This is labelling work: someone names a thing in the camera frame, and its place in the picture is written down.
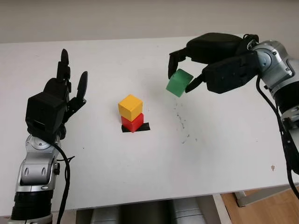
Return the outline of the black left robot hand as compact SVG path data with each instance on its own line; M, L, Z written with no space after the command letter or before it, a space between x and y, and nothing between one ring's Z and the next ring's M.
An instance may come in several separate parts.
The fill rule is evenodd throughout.
M45 93L62 101L60 104L62 108L60 110L55 109L55 124L53 128L55 136L59 136L61 140L66 136L65 123L86 104L84 97L88 83L88 72L84 71L82 73L78 83L77 95L72 99L69 97L71 93L70 78L71 69L69 67L68 52L66 49L62 49L61 59L57 65L57 76L50 79L43 90Z

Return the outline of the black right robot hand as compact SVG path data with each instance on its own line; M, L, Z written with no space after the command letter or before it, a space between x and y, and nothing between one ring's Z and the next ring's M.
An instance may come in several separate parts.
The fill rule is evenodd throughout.
M207 33L191 39L183 49L169 54L166 89L180 97L200 84L218 94L244 86L251 78L252 53L242 44L244 39L231 34ZM179 69L179 62L190 58L206 67L197 77Z

